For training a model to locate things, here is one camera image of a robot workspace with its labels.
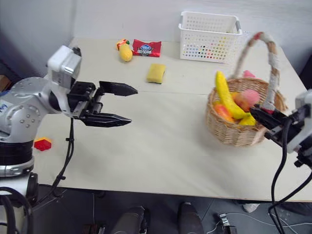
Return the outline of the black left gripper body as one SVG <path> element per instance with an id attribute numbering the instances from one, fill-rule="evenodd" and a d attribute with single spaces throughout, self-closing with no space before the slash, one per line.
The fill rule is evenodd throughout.
<path id="1" fill-rule="evenodd" d="M 77 81 L 67 94 L 72 117 L 86 119 L 87 115 L 99 114 L 103 104 L 100 98 L 103 88 L 96 87 L 94 83 Z"/>

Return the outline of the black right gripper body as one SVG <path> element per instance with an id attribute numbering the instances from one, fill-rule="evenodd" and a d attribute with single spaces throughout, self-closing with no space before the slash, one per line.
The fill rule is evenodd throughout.
<path id="1" fill-rule="evenodd" d="M 289 116 L 283 117 L 282 130 L 280 132 L 268 132 L 265 133 L 265 138 L 272 140 L 279 146 L 283 144 L 284 135 L 283 132 L 287 130 L 287 143 L 289 143 L 303 127 L 303 122 L 305 118 L 305 110 L 297 110 Z"/>

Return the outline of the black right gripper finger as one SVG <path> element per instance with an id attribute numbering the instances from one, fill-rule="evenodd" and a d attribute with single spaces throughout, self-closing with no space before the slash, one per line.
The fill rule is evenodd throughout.
<path id="1" fill-rule="evenodd" d="M 251 115 L 254 117 L 254 108 L 250 109 Z M 271 132 L 280 132 L 282 130 L 282 117 L 254 117 L 256 121 L 263 125 Z"/>
<path id="2" fill-rule="evenodd" d="M 254 117 L 286 117 L 286 115 L 279 110 L 274 111 L 265 110 L 259 104 L 254 106 Z"/>

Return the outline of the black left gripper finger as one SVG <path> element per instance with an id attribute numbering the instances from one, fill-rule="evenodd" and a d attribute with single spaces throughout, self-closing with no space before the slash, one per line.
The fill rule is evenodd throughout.
<path id="1" fill-rule="evenodd" d="M 108 93 L 116 96 L 130 96 L 138 93 L 135 88 L 125 83 L 100 81 L 99 85 L 101 95 Z"/>
<path id="2" fill-rule="evenodd" d="M 131 119 L 108 113 L 85 114 L 81 121 L 92 127 L 119 127 L 132 122 Z"/>

